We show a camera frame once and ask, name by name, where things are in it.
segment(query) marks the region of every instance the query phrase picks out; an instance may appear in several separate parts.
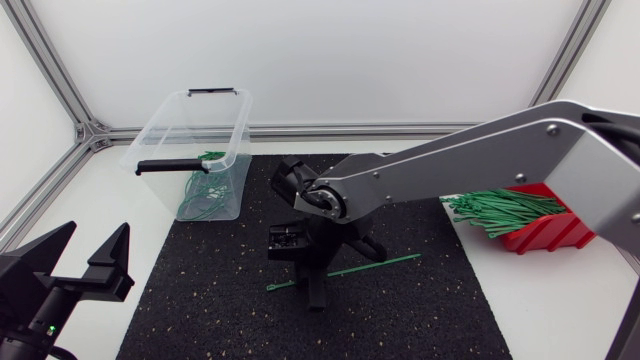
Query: red plastic container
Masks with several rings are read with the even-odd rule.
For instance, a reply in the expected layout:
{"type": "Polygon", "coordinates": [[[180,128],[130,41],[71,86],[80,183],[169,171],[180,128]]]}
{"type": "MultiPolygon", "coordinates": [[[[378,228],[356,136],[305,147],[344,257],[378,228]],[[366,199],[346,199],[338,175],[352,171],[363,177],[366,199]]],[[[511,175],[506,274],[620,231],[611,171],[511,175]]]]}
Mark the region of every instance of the red plastic container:
{"type": "Polygon", "coordinates": [[[542,216],[518,231],[502,235],[500,238],[507,250],[522,255],[529,250],[555,251],[562,246],[582,249],[595,237],[595,233],[589,230],[546,185],[516,186],[509,190],[554,197],[559,204],[567,208],[567,213],[542,216]]]}

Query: black handle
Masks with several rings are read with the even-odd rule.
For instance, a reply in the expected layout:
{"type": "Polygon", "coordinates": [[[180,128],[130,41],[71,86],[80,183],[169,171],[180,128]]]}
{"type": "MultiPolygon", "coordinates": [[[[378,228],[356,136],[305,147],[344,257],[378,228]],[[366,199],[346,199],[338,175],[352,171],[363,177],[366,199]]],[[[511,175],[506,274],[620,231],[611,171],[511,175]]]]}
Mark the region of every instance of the black handle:
{"type": "Polygon", "coordinates": [[[212,93],[225,93],[236,92],[233,88],[208,88],[208,89],[189,89],[187,96],[191,94],[212,94],[212,93]]]}
{"type": "Polygon", "coordinates": [[[136,175],[140,176],[143,172],[154,171],[203,171],[205,174],[209,170],[202,166],[200,159],[171,159],[171,160],[143,160],[138,162],[136,175]]]}

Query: aluminum frame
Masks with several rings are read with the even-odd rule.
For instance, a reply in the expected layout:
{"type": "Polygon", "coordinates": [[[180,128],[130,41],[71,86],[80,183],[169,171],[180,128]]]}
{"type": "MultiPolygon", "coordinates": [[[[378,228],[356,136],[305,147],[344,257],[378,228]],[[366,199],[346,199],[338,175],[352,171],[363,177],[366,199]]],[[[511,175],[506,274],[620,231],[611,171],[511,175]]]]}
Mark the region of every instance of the aluminum frame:
{"type": "MultiPolygon", "coordinates": [[[[531,106],[553,100],[571,74],[611,0],[584,0],[531,106]]],[[[27,232],[93,153],[113,145],[126,145],[140,129],[111,129],[91,113],[29,0],[0,0],[29,53],[76,128],[76,144],[53,166],[0,223],[0,252],[18,246],[27,232]]],[[[457,132],[473,124],[380,125],[325,127],[252,127],[254,141],[431,139],[457,132]]],[[[607,359],[634,358],[633,339],[640,338],[640,285],[607,359]]]]}
{"type": "MultiPolygon", "coordinates": [[[[573,23],[567,32],[561,48],[545,75],[531,104],[552,100],[569,76],[578,61],[600,19],[604,15],[610,0],[584,0],[573,23]]],[[[42,26],[29,0],[0,0],[3,8],[22,38],[29,53],[40,68],[43,76],[51,86],[60,103],[69,114],[76,128],[75,141],[78,144],[89,144],[92,152],[97,152],[113,145],[129,144],[137,136],[140,129],[116,128],[96,119],[85,103],[73,79],[58,56],[51,40],[42,26]]],[[[382,140],[382,139],[435,139],[475,124],[380,124],[367,125],[328,125],[328,126],[252,126],[252,141],[310,141],[310,140],[382,140]]],[[[65,162],[82,166],[83,162],[65,162]]],[[[68,168],[67,173],[75,173],[78,169],[68,168]]],[[[48,173],[41,182],[54,179],[48,173]]],[[[65,177],[55,178],[60,184],[69,180],[65,177]]],[[[34,187],[16,207],[12,215],[5,219],[0,228],[0,249],[9,248],[13,243],[22,240],[25,232],[7,232],[2,229],[29,229],[33,225],[33,217],[21,212],[23,203],[41,203],[46,207],[48,196],[34,187]]]]}
{"type": "Polygon", "coordinates": [[[584,0],[529,106],[554,100],[567,81],[611,0],[584,0]]]}

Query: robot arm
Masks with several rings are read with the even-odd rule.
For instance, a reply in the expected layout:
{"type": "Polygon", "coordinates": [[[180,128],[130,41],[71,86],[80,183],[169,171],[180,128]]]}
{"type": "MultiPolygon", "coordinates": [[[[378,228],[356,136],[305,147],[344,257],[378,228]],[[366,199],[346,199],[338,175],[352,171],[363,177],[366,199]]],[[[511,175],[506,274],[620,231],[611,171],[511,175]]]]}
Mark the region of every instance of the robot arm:
{"type": "Polygon", "coordinates": [[[295,209],[346,224],[387,203],[544,183],[640,255],[638,129],[640,118],[553,102],[395,154],[352,155],[319,176],[283,164],[273,184],[295,209]]]}

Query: black mat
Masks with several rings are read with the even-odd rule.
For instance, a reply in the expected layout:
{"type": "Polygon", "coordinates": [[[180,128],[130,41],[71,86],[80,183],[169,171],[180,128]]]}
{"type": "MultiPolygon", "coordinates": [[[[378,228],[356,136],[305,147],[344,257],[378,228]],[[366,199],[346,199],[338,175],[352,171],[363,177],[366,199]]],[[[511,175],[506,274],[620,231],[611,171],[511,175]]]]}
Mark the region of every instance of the black mat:
{"type": "MultiPolygon", "coordinates": [[[[317,172],[342,157],[300,156],[317,172]]],[[[437,199],[375,212],[389,258],[422,257],[329,279],[324,313],[305,291],[266,292],[292,278],[267,261],[269,225],[301,217],[269,187],[281,159],[253,158],[239,219],[173,224],[119,359],[511,358],[437,199]]],[[[329,271],[366,263],[345,246],[329,271]]]]}

